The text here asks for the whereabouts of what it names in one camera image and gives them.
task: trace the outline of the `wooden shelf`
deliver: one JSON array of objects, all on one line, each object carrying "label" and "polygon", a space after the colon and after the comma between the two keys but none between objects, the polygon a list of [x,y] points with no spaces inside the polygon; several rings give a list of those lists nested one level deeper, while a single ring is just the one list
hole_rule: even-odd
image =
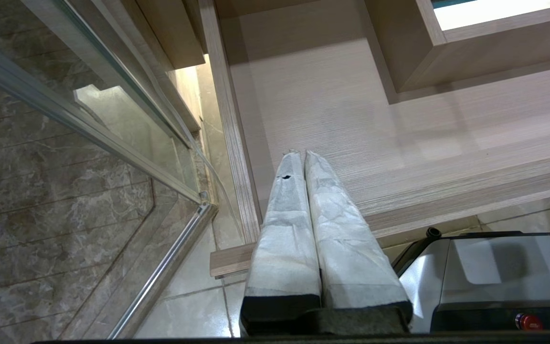
[{"label": "wooden shelf", "polygon": [[397,92],[550,67],[550,8],[442,31],[430,0],[365,4]]},{"label": "wooden shelf", "polygon": [[[415,8],[409,20],[425,22],[430,11],[419,1],[401,2]],[[319,0],[231,18],[218,18],[210,0],[201,4],[211,13],[205,34],[247,243],[258,238],[289,149],[330,161],[376,237],[550,196],[550,70],[392,104],[364,2]],[[414,46],[407,51],[448,51],[434,49],[444,32],[400,25],[409,32],[397,38]],[[378,43],[385,50],[388,42]],[[423,57],[405,61],[421,65]]]}]

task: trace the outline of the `wooden board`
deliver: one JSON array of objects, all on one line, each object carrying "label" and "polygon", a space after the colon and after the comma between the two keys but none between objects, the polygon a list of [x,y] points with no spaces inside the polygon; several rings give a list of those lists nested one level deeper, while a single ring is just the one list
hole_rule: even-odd
[{"label": "wooden board", "polygon": [[209,275],[217,279],[249,269],[255,243],[212,252],[209,258]]},{"label": "wooden board", "polygon": [[550,70],[389,104],[363,6],[221,22],[260,211],[289,149],[325,156],[376,236],[550,196]]},{"label": "wooden board", "polygon": [[218,17],[231,18],[312,1],[316,0],[216,0],[216,7]]},{"label": "wooden board", "polygon": [[182,0],[140,0],[137,5],[175,69],[205,63]]},{"label": "wooden board", "polygon": [[447,43],[404,90],[550,61],[550,9],[444,32]]},{"label": "wooden board", "polygon": [[235,89],[232,85],[227,57],[222,45],[220,23],[213,0],[200,0],[201,20],[205,41],[212,65],[212,75],[226,148],[231,161],[231,172],[239,205],[243,238],[246,243],[256,242],[262,216],[258,211],[258,198],[252,178],[252,167],[245,149],[245,136],[239,118]]},{"label": "wooden board", "polygon": [[434,46],[445,43],[430,0],[366,0],[370,20],[394,86],[403,90],[427,67]]}]

